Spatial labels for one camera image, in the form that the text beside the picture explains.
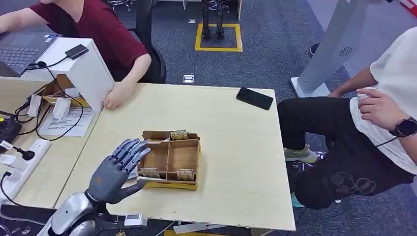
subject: knee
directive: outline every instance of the knee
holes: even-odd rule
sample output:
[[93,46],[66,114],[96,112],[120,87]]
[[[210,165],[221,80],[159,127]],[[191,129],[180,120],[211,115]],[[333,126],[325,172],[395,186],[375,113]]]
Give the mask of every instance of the knee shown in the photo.
[[325,209],[332,203],[332,198],[324,188],[308,181],[303,183],[296,181],[294,193],[297,200],[309,209]]
[[286,99],[277,105],[278,114],[280,117],[284,114],[291,113],[294,109],[296,109],[298,99],[297,98],[290,98]]

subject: sneaker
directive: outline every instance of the sneaker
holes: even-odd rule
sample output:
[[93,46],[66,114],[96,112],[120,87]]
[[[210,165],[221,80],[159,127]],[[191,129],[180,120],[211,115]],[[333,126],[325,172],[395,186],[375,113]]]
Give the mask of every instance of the sneaker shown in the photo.
[[310,145],[306,145],[301,151],[294,151],[288,148],[284,149],[285,161],[301,161],[313,164],[317,161],[317,154],[310,150]]

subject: laptop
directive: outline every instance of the laptop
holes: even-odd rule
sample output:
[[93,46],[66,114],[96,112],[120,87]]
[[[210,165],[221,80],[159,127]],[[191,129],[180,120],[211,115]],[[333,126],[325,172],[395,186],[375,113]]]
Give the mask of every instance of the laptop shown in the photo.
[[20,77],[52,45],[58,35],[45,32],[0,34],[0,76]]

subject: person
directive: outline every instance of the person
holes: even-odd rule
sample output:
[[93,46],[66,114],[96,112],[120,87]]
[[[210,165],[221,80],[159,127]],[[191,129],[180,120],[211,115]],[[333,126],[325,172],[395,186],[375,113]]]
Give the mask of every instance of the person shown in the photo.
[[[290,180],[293,205],[323,209],[351,195],[373,196],[417,174],[417,28],[399,36],[370,67],[328,97],[278,104],[286,161],[315,163],[305,133],[334,146]],[[357,91],[358,97],[341,98]]]
[[0,33],[48,25],[65,37],[92,38],[116,83],[104,101],[114,109],[131,95],[148,70],[151,57],[144,45],[122,25],[101,0],[40,0],[39,3],[0,16]]

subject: white t-shirt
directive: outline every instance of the white t-shirt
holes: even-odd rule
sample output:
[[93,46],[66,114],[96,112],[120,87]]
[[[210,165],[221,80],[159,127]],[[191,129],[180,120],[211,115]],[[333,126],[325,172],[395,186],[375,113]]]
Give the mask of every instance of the white t-shirt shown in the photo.
[[[417,27],[399,36],[390,48],[372,63],[370,70],[378,81],[375,88],[389,95],[409,116],[417,118]],[[356,128],[374,145],[394,138],[387,130],[360,118],[357,97],[351,99],[350,109]],[[417,166],[398,140],[378,149],[397,166],[417,175]]]

